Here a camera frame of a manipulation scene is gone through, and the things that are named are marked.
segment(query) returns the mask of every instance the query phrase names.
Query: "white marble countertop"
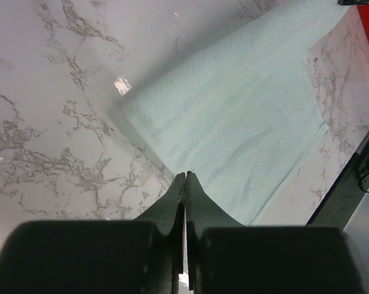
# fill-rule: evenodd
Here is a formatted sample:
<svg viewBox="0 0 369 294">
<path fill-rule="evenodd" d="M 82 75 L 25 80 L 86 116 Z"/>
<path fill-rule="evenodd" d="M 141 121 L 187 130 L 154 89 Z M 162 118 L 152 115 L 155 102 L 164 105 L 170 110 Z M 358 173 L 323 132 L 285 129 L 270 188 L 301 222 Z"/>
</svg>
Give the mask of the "white marble countertop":
<svg viewBox="0 0 369 294">
<path fill-rule="evenodd" d="M 28 219 L 131 219 L 153 204 L 169 171 L 108 114 L 121 99 L 114 81 L 136 88 L 197 39 L 277 4 L 0 1 L 0 247 Z M 304 224 L 369 129 L 369 46 L 355 8 L 308 60 L 330 130 L 258 224 Z"/>
</svg>

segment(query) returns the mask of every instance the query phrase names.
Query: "marble surface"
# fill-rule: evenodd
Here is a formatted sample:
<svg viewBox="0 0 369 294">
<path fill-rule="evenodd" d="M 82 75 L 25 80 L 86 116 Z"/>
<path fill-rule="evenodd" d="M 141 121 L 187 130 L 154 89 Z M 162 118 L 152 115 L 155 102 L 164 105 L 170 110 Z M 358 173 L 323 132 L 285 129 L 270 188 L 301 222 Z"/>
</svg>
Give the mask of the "marble surface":
<svg viewBox="0 0 369 294">
<path fill-rule="evenodd" d="M 153 204 L 172 175 L 114 123 L 114 82 L 136 88 L 198 40 L 286 1 L 0 1 L 0 247 L 28 219 L 132 219 Z M 308 60 L 330 130 L 258 224 L 304 224 L 369 129 L 356 9 Z"/>
</svg>

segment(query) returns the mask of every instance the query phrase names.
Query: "folded cloth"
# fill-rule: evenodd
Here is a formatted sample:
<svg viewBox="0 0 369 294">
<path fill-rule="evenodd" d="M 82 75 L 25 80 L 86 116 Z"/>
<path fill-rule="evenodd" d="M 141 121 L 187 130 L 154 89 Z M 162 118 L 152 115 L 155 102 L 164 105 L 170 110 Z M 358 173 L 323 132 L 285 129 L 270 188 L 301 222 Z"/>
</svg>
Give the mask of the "folded cloth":
<svg viewBox="0 0 369 294">
<path fill-rule="evenodd" d="M 172 172 L 249 225 L 327 130 L 306 53 L 342 18 L 333 0 L 295 0 L 160 76 L 122 109 Z"/>
</svg>

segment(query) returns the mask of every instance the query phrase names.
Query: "towel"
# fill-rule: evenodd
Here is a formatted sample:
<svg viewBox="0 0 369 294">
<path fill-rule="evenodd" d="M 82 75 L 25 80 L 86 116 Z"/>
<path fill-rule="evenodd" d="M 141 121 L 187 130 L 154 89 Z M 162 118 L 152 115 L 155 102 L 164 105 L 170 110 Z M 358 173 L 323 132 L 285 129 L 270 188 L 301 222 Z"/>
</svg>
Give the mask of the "towel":
<svg viewBox="0 0 369 294">
<path fill-rule="evenodd" d="M 307 51 L 342 18 L 336 0 L 281 5 L 138 91 L 124 118 L 173 174 L 249 225 L 327 130 Z"/>
</svg>

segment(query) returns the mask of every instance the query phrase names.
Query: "light blue cloth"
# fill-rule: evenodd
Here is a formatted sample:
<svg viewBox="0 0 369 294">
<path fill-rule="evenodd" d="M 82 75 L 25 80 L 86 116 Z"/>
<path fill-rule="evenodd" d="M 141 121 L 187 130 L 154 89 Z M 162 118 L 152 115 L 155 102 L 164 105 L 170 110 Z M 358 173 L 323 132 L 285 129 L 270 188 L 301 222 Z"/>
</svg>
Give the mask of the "light blue cloth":
<svg viewBox="0 0 369 294">
<path fill-rule="evenodd" d="M 280 6 L 161 76 L 123 114 L 172 173 L 194 171 L 251 224 L 327 130 L 306 53 L 345 11 L 337 0 Z"/>
</svg>

